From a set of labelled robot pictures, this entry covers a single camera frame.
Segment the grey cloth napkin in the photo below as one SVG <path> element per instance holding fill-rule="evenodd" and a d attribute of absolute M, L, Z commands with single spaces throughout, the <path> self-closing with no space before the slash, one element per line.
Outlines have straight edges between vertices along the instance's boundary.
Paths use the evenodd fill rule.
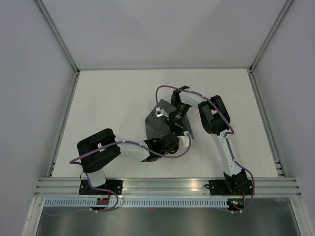
<path fill-rule="evenodd" d="M 176 109 L 176 106 L 172 105 L 170 102 L 161 99 L 156 106 L 151 110 L 151 112 L 145 118 L 145 130 L 147 139 L 152 138 L 162 138 L 165 135 L 171 133 L 169 126 L 165 123 L 166 117 L 159 117 L 155 116 L 156 107 L 160 107 L 165 109 L 165 111 L 170 115 Z M 186 114 L 184 118 L 184 128 L 185 131 L 188 131 L 192 138 L 194 139 L 194 135 L 192 132 L 191 124 L 189 118 Z"/>

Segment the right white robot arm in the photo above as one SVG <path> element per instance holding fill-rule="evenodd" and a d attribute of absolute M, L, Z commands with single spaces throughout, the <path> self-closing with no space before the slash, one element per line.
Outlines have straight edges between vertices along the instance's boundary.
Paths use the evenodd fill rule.
<path fill-rule="evenodd" d="M 183 134 L 186 131 L 184 116 L 190 108 L 199 111 L 202 127 L 214 139 L 222 159 L 224 187 L 228 193 L 236 194 L 246 184 L 248 177 L 246 171 L 238 164 L 233 144 L 228 138 L 234 131 L 230 126 L 230 116 L 224 102 L 219 95 L 206 98 L 188 89 L 188 86 L 183 86 L 173 91 L 171 104 L 175 106 L 175 110 L 165 122 L 171 132 Z"/>

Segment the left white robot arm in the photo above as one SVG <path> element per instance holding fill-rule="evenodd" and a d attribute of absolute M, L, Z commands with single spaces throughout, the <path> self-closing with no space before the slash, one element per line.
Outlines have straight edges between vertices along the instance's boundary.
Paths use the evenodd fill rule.
<path fill-rule="evenodd" d="M 101 195 L 107 190 L 103 168 L 118 157 L 140 162 L 155 162 L 179 149 L 180 139 L 175 134 L 152 138 L 140 143 L 117 137 L 110 128 L 99 131 L 77 143 L 83 173 L 90 189 Z"/>

